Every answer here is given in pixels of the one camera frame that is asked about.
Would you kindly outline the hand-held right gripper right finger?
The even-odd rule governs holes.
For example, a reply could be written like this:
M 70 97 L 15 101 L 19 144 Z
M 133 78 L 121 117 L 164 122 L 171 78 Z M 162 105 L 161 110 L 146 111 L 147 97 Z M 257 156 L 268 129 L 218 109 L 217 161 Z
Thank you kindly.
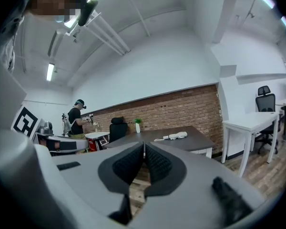
M 252 208 L 265 199 L 261 193 L 223 164 L 175 147 L 155 146 L 180 158 L 187 174 L 182 184 L 166 196 L 148 197 L 133 227 L 223 227 L 224 213 L 212 189 L 213 179 L 221 177 Z

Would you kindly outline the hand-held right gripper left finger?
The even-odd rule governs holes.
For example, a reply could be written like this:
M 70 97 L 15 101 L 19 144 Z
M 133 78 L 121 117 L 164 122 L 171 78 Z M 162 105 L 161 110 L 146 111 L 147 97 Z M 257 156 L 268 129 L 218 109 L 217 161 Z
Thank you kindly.
M 133 142 L 83 155 L 53 157 L 72 190 L 92 209 L 121 224 L 132 220 L 129 190 L 143 163 L 144 144 Z

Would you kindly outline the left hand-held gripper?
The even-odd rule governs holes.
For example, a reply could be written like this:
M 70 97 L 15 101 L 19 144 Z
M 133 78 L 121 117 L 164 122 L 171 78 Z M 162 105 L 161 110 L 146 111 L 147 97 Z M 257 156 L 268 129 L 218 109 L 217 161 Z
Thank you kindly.
M 52 156 L 76 154 L 89 149 L 87 139 L 55 135 L 51 122 L 38 118 L 24 105 L 16 114 L 11 130 L 25 134 L 34 144 L 47 147 Z

